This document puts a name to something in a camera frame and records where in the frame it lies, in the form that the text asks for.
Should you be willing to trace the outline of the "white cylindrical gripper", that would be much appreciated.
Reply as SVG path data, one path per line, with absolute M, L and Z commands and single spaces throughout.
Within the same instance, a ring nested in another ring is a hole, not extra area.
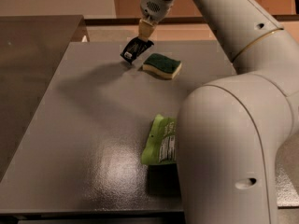
M 141 0 L 140 9 L 143 19 L 139 21 L 138 38 L 147 42 L 154 32 L 156 25 L 169 13 L 174 0 Z

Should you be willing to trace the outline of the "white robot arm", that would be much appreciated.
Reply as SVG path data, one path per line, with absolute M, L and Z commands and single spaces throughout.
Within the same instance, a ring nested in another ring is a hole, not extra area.
M 178 113 L 186 224 L 278 224 L 275 162 L 298 130 L 298 44 L 254 0 L 193 0 L 235 69 Z M 174 0 L 141 0 L 155 26 Z

